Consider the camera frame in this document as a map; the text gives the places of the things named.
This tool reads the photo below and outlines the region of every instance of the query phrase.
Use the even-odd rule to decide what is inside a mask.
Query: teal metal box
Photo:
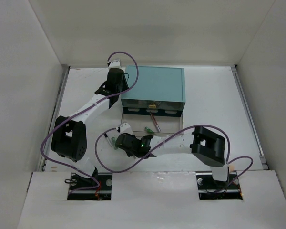
[[[136,67],[127,66],[129,87],[136,76]],[[125,114],[149,115],[152,111],[157,116],[180,117],[185,105],[184,68],[139,66],[137,84],[121,99]]]

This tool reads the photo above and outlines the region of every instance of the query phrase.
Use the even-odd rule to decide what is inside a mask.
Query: mounting slot
[[[236,176],[236,172],[230,173],[227,183]],[[196,173],[196,179],[200,200],[243,199],[238,179],[228,187],[226,187],[225,184],[218,183],[213,180],[211,172]]]
[[[71,180],[75,178],[76,174],[72,174]],[[99,190],[94,188],[75,191],[68,195],[67,200],[111,200],[112,173],[99,173],[97,180],[102,184]],[[69,190],[80,187],[91,187],[91,184],[78,182],[76,185],[70,185]]]

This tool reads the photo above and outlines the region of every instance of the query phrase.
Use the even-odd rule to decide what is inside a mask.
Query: white platform
[[[111,201],[66,201],[69,172],[35,172],[18,229],[286,229],[274,171],[240,177],[244,200],[199,200],[194,172],[113,175]]]
[[[183,126],[209,124],[223,129],[231,140],[230,159],[237,156],[251,156],[254,160],[251,169],[263,169],[259,158],[259,149],[246,117],[231,68],[193,66],[184,67],[184,69],[186,104],[183,112]],[[59,114],[68,116],[89,101],[98,87],[106,80],[107,72],[108,70],[105,68],[71,69]],[[86,124],[88,141],[86,155],[92,159],[101,172],[105,170],[99,165],[94,155],[94,142],[103,131],[117,127],[121,123],[121,117],[122,105],[118,101],[110,110]],[[108,136],[117,137],[118,133],[112,132]],[[121,170],[135,162],[135,159],[128,158],[122,150],[114,150],[109,147],[105,138],[99,142],[98,149],[101,160],[111,169]],[[61,160],[61,157],[52,151],[49,156]],[[248,164],[249,161],[246,159],[234,163],[238,170],[245,169]],[[179,154],[149,158],[139,163],[131,171],[206,170],[209,170],[209,167],[202,164],[196,157]],[[72,170],[48,162],[46,171]]]

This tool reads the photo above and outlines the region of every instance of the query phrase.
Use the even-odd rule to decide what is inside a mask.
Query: pen
[[[154,118],[153,113],[150,112],[150,114],[151,114],[151,118],[152,118],[153,124],[154,124],[154,126],[156,127],[157,131],[158,131],[158,132],[161,132],[161,129],[160,129],[160,127],[159,127],[159,125],[158,125],[156,119]]]
[[[111,141],[109,140],[108,135],[107,135],[107,134],[104,134],[104,136],[105,136],[105,138],[106,138],[108,144],[110,145],[110,147],[112,147],[112,143],[111,143]]]

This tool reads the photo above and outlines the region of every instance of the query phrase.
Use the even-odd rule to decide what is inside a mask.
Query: green tube
[[[154,135],[154,131],[152,131],[150,128],[145,127],[145,131],[151,135]]]
[[[111,141],[112,141],[112,144],[114,146],[114,149],[118,149],[118,147],[115,146],[115,142],[116,142],[115,137],[112,137]]]

